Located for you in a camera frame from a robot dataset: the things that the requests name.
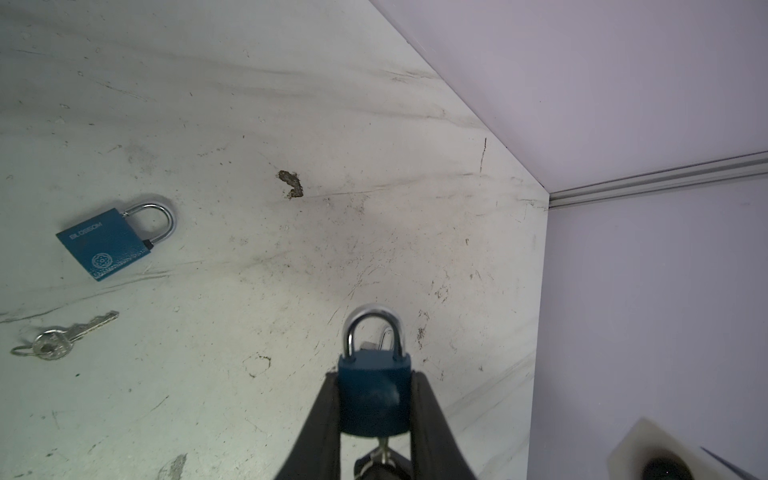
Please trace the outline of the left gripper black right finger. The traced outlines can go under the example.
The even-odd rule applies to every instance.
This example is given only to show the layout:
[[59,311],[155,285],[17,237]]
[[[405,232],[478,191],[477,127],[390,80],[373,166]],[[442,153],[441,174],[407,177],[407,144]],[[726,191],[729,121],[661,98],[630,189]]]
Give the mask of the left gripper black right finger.
[[415,479],[476,479],[426,375],[418,371],[411,375],[410,444]]

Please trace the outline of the small blue padlock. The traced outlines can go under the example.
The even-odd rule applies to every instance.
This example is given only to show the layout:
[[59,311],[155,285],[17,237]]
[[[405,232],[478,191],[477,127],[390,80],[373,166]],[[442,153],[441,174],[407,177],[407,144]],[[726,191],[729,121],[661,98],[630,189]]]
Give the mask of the small blue padlock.
[[[355,347],[356,329],[369,318],[378,318],[390,326],[390,349]],[[383,305],[363,305],[348,316],[343,340],[337,366],[340,431],[364,438],[387,438],[408,432],[412,362],[400,317]]]

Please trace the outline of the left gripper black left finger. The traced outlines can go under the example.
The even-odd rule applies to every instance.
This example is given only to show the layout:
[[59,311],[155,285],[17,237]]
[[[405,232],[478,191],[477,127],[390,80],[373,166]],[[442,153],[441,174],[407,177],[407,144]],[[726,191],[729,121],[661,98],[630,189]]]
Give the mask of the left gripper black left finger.
[[328,373],[276,479],[341,477],[338,375]]

